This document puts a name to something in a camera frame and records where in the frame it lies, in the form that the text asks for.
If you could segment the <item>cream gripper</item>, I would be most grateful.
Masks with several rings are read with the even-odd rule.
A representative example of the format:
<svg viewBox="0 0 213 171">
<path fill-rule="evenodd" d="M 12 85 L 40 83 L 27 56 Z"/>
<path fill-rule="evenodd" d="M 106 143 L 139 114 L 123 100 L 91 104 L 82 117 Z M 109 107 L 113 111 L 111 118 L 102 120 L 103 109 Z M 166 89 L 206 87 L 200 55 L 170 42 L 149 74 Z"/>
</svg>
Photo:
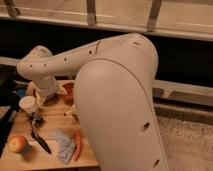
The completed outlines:
<svg viewBox="0 0 213 171">
<path fill-rule="evenodd" d="M 67 91 L 63 85 L 59 85 L 55 78 L 37 79 L 34 81 L 36 89 L 36 102 L 41 108 L 45 102 L 45 98 L 53 96 L 57 91 L 59 94 L 66 95 Z"/>
</svg>

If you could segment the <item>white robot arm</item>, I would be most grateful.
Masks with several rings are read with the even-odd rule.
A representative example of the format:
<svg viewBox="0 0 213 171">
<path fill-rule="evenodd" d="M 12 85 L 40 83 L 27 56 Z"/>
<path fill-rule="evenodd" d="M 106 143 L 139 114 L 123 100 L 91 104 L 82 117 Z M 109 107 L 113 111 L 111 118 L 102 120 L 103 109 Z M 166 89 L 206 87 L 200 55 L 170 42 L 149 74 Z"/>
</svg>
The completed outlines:
<svg viewBox="0 0 213 171">
<path fill-rule="evenodd" d="M 45 98 L 58 76 L 75 77 L 74 104 L 102 171 L 169 171 L 153 105 L 153 43 L 137 33 L 97 40 L 57 55 L 33 48 L 17 64 Z"/>
</svg>

